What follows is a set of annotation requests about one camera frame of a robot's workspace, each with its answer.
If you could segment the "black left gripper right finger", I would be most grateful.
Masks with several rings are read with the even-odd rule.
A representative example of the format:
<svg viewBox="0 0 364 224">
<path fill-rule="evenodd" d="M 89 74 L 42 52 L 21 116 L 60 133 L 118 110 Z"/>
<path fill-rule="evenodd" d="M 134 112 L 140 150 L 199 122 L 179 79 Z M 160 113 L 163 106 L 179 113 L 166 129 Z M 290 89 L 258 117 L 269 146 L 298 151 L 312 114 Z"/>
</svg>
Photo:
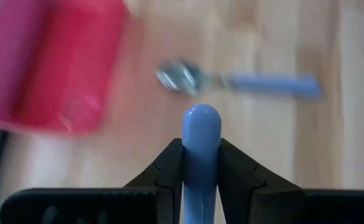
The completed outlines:
<svg viewBox="0 0 364 224">
<path fill-rule="evenodd" d="M 364 190 L 302 189 L 226 139 L 218 189 L 227 224 L 364 224 Z"/>
</svg>

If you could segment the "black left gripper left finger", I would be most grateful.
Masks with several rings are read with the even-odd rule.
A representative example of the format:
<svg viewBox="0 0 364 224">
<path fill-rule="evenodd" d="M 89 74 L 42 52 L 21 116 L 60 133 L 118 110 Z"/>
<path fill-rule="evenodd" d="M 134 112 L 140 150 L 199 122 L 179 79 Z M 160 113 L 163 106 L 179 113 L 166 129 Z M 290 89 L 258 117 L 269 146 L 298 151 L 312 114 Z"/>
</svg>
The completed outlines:
<svg viewBox="0 0 364 224">
<path fill-rule="evenodd" d="M 178 224 L 184 149 L 169 145 L 121 188 L 33 188 L 10 195 L 0 224 Z"/>
</svg>

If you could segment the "pink plastic bin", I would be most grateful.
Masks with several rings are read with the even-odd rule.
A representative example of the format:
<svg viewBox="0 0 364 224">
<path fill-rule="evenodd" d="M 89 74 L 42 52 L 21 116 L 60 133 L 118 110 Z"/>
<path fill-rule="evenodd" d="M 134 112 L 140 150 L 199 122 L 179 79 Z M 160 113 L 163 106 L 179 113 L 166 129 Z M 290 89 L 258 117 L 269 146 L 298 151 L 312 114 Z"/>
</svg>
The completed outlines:
<svg viewBox="0 0 364 224">
<path fill-rule="evenodd" d="M 0 129 L 99 126 L 123 0 L 0 0 Z"/>
</svg>

